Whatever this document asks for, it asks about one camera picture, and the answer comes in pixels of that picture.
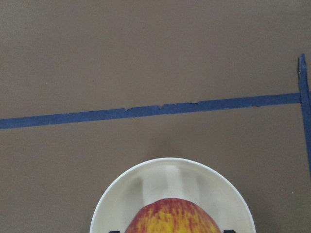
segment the blue line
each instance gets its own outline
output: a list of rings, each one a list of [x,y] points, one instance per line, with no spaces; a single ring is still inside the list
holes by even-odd
[[[311,102],[308,87],[307,64],[304,54],[299,57],[299,89],[301,96],[302,117],[305,126],[309,170],[311,175]]]
[[[300,93],[0,119],[0,129],[300,103]]]

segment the blue tape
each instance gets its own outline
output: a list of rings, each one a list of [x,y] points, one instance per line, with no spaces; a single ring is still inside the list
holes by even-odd
[[[301,96],[301,110],[305,127],[305,137],[311,175],[311,102],[308,87],[307,64],[305,55],[299,57],[299,90]]]
[[[1,119],[0,129],[300,103],[299,93]]]

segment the white plate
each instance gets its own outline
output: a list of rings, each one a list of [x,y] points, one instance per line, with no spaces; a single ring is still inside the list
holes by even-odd
[[[256,233],[244,199],[226,178],[203,164],[180,158],[149,160],[121,174],[98,202],[90,233],[124,233],[142,207],[163,198],[192,201],[221,231]]]

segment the red and yellow apple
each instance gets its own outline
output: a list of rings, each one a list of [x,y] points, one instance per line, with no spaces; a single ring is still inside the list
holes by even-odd
[[[167,198],[143,207],[125,233],[221,233],[215,221],[198,205]]]

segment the horizontal blue tape strip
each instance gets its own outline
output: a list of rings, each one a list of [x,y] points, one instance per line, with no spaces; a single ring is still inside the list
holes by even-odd
[[[299,90],[309,159],[309,170],[311,174],[311,101],[308,87],[307,64],[304,54],[299,57]]]
[[[147,117],[165,114],[193,113],[202,111],[215,111],[235,108],[261,107],[279,104],[300,103],[300,93],[290,93],[273,96],[255,96],[224,100],[208,100],[199,103],[177,103],[135,107],[125,110],[124,108],[99,110],[80,113],[54,114],[44,116],[29,116],[0,120],[0,129],[12,129],[31,126],[65,124],[95,120],[111,120],[131,117]]]

